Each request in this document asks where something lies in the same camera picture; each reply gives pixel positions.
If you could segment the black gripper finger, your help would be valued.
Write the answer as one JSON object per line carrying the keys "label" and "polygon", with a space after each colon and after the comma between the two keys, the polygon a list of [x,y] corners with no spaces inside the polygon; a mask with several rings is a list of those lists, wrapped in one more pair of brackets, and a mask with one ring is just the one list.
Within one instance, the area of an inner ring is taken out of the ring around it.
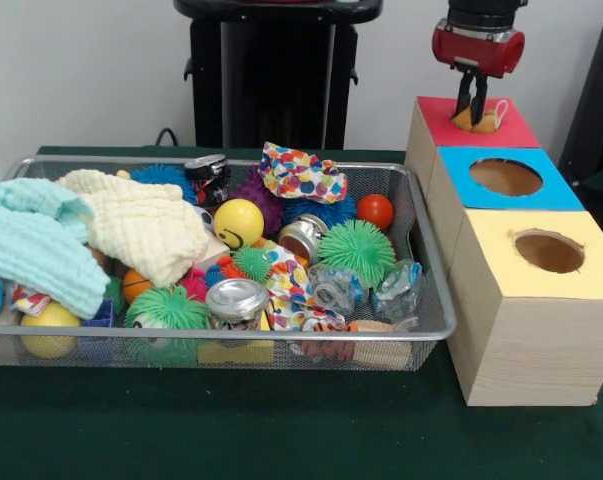
{"label": "black gripper finger", "polygon": [[460,114],[467,112],[471,109],[472,95],[470,93],[470,87],[473,82],[473,71],[471,69],[464,70],[462,78],[460,80],[457,102],[455,107],[455,117]]}
{"label": "black gripper finger", "polygon": [[476,95],[471,101],[471,124],[473,127],[477,126],[483,119],[488,90],[488,77],[485,73],[477,71],[474,77]]}

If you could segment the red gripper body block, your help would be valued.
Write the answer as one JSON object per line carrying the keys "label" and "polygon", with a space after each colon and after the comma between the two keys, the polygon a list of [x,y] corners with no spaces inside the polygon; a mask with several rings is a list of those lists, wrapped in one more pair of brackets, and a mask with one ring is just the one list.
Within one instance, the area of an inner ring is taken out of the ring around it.
{"label": "red gripper body block", "polygon": [[437,61],[460,71],[474,69],[494,78],[513,73],[525,48],[525,35],[514,29],[485,32],[439,22],[432,36]]}

